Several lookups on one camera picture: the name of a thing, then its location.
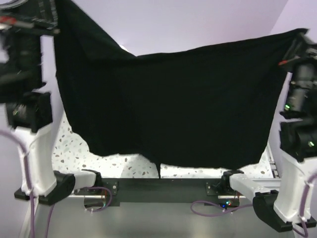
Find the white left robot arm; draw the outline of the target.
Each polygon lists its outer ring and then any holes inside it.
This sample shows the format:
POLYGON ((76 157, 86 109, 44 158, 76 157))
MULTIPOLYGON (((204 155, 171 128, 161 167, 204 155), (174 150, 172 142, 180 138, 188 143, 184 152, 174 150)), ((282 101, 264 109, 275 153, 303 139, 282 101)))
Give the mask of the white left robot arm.
POLYGON ((41 37, 59 33, 54 1, 6 0, 0 5, 0 23, 0 45, 8 55, 0 64, 0 102, 11 128, 2 134, 18 144, 22 169, 22 185, 15 198, 38 198, 41 204, 52 206, 76 190, 100 193, 99 172, 63 174, 52 166, 51 95, 39 89, 45 85, 41 37))

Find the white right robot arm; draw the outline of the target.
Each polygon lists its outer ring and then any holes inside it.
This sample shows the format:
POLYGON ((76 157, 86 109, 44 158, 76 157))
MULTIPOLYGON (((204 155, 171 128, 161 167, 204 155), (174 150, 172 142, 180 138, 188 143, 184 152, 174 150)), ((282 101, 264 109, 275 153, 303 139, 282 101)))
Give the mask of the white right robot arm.
POLYGON ((298 231, 308 236, 317 225, 311 216, 312 188, 317 172, 310 163, 317 159, 317 45, 300 33, 280 62, 292 74, 281 115, 280 149, 284 173, 279 190, 271 190, 249 179, 242 171, 227 171, 219 188, 249 199, 257 217, 282 233, 298 231))

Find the black t shirt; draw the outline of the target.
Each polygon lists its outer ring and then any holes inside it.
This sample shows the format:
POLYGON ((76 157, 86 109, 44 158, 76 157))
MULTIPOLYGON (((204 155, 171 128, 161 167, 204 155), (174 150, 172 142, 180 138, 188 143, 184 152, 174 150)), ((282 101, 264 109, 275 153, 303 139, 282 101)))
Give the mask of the black t shirt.
POLYGON ((55 5, 59 92, 91 153, 190 168, 259 162, 286 78, 279 63, 305 28, 135 56, 73 1, 55 5))

